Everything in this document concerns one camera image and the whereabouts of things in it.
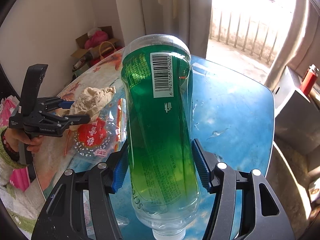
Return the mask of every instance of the pink cloth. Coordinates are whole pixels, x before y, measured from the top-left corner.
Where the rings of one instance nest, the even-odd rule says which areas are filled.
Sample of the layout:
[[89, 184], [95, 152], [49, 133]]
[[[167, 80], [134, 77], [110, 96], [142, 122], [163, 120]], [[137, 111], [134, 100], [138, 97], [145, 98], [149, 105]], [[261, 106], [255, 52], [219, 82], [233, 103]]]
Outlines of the pink cloth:
[[[0, 113], [0, 127], [8, 126], [9, 117], [17, 106], [17, 100], [10, 96], [2, 102], [2, 105], [3, 108]], [[30, 186], [28, 168], [13, 170], [10, 176], [10, 184], [24, 192]]]
[[0, 114], [0, 126], [8, 126], [9, 117], [11, 113], [16, 108], [15, 103], [10, 98], [6, 98], [3, 102], [3, 109]]

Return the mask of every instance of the black gripper frame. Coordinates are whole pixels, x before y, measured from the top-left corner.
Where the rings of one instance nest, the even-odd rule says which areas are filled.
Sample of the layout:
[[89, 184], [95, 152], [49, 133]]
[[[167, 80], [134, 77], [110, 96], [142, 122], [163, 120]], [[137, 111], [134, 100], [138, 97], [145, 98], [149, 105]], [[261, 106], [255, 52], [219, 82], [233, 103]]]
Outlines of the black gripper frame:
[[[9, 118], [9, 128], [21, 129], [30, 139], [39, 135], [62, 137], [70, 125], [84, 124], [90, 121], [87, 114], [65, 115], [63, 117], [49, 114], [49, 111], [68, 109], [73, 101], [59, 97], [37, 98], [40, 85], [48, 65], [36, 64], [27, 70], [20, 97], [20, 103]], [[21, 164], [31, 164], [33, 157], [27, 150], [28, 145], [19, 143]]]
[[127, 155], [128, 143], [125, 141], [120, 151], [111, 153], [106, 162], [95, 165], [91, 170], [77, 173], [72, 169], [66, 170], [45, 202], [31, 239], [91, 240], [84, 220], [84, 190], [89, 191], [96, 239], [123, 239], [109, 194], [115, 194], [112, 187], [114, 171], [122, 158], [128, 158]]
[[[193, 154], [201, 153], [210, 171], [211, 186], [208, 192], [216, 194], [202, 240], [230, 239], [237, 189], [242, 190], [243, 199], [236, 240], [295, 240], [282, 205], [259, 170], [252, 170], [250, 173], [235, 171], [225, 163], [219, 163], [214, 154], [202, 149], [198, 139], [192, 141], [192, 148]], [[104, 163], [99, 163], [85, 172], [74, 173], [73, 170], [67, 170], [44, 204], [31, 240], [90, 240], [84, 223], [85, 189], [89, 190], [96, 239], [123, 239], [109, 193], [115, 193], [111, 188], [113, 171], [120, 158], [127, 154], [127, 150], [126, 141], [121, 151], [110, 155], [105, 168], [102, 166]]]
[[280, 201], [259, 170], [233, 170], [204, 151], [198, 139], [192, 141], [192, 152], [201, 153], [211, 176], [208, 192], [216, 194], [202, 240], [230, 239], [237, 189], [242, 190], [242, 213], [236, 240], [295, 240]]

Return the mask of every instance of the red label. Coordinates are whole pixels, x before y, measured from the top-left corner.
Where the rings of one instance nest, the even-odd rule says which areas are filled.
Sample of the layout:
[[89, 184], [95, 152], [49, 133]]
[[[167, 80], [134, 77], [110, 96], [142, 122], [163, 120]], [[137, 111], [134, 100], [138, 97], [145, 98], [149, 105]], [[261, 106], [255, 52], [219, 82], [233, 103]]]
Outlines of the red label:
[[95, 156], [100, 156], [100, 157], [107, 157], [108, 151], [105, 149], [98, 149], [94, 152]]
[[99, 117], [91, 124], [83, 124], [78, 129], [78, 140], [84, 143], [86, 147], [95, 147], [102, 144], [104, 138], [107, 137], [105, 129], [106, 122]]

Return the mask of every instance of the hand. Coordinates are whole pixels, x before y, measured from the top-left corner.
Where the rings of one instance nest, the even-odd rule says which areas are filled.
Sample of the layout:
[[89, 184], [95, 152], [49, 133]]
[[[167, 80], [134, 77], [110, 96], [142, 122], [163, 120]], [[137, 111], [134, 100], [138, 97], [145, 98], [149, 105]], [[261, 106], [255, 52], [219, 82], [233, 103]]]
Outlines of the hand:
[[28, 151], [31, 153], [37, 153], [40, 150], [41, 144], [44, 140], [43, 136], [35, 137], [30, 140], [28, 135], [26, 135], [25, 132], [20, 129], [7, 128], [7, 130], [4, 132], [4, 136], [12, 150], [15, 152], [19, 151], [18, 144], [20, 141], [25, 144], [29, 144], [27, 147]]

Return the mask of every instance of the barcode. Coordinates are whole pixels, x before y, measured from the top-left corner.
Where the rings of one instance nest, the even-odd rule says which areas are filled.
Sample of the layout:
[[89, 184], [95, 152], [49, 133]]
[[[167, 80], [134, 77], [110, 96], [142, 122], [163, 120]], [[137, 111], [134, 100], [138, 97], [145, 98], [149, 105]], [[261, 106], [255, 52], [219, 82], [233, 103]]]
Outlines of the barcode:
[[169, 53], [150, 53], [153, 98], [173, 97], [172, 56]]

